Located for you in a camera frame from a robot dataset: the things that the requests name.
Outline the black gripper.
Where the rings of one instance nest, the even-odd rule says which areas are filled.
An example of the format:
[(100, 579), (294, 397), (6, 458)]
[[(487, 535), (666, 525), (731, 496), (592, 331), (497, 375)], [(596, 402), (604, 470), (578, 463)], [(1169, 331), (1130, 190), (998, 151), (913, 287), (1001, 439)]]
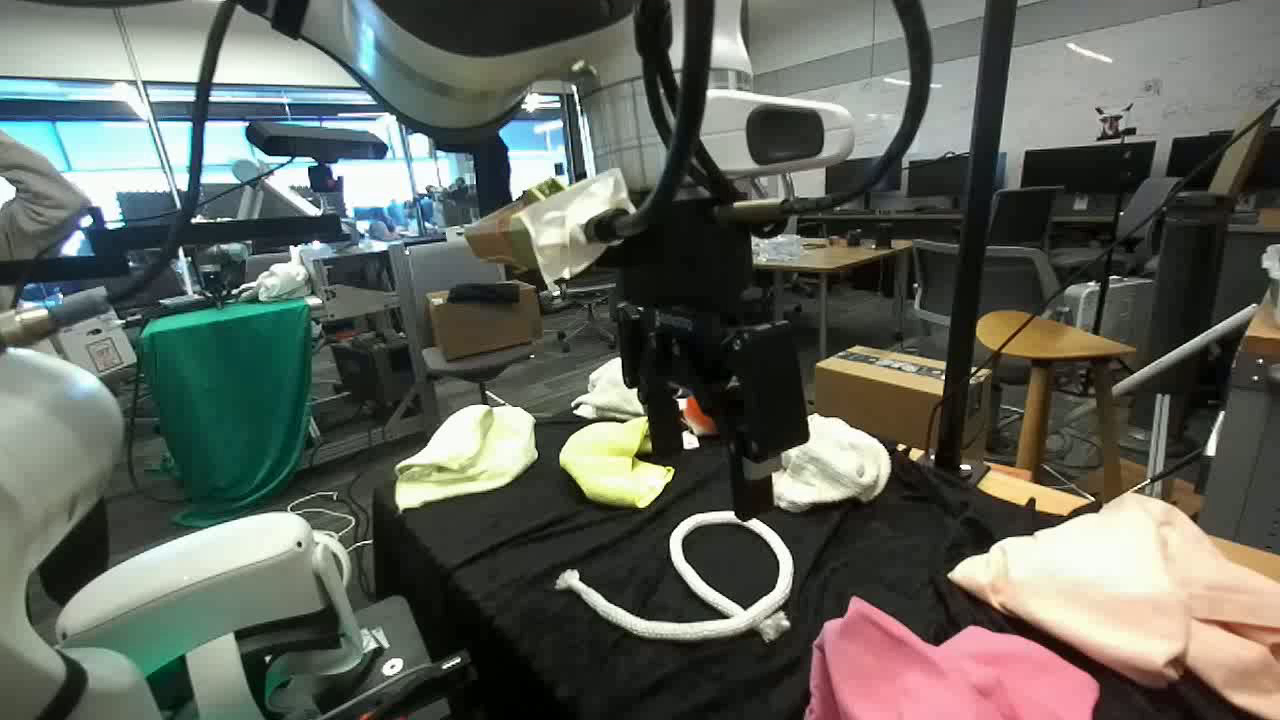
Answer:
[[(728, 348), (750, 323), (753, 241), (713, 201), (682, 201), (671, 217), (617, 249), (617, 331), (623, 378), (649, 415), (649, 458), (675, 457), (675, 398), (667, 340)], [(731, 348), (731, 509), (753, 521), (772, 509), (781, 457), (808, 439), (797, 331), (785, 319), (753, 323)]]

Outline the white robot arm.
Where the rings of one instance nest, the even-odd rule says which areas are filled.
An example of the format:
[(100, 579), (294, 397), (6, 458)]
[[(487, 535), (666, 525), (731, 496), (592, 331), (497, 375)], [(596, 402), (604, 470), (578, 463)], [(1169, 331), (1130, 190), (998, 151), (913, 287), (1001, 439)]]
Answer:
[(753, 284), (753, 241), (801, 208), (744, 188), (844, 161), (856, 129), (828, 100), (739, 78), (739, 0), (239, 3), (434, 140), (482, 140), (532, 83), (633, 46), (666, 165), (640, 203), (582, 218), (617, 269), (623, 378), (659, 458), (682, 451), (682, 408), (701, 402), (728, 443), (731, 509), (772, 509), (772, 470), (808, 439), (808, 418), (797, 331)]

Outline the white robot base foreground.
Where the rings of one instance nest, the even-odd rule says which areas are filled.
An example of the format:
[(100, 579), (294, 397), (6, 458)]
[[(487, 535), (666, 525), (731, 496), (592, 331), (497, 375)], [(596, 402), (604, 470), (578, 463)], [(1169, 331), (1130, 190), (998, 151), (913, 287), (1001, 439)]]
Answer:
[(296, 513), (256, 513), (91, 575), (44, 636), (41, 562), (105, 496), (126, 443), (83, 366), (0, 357), (0, 712), (6, 720), (424, 720), (469, 655), (434, 655), (413, 606), (347, 598), (347, 552)]

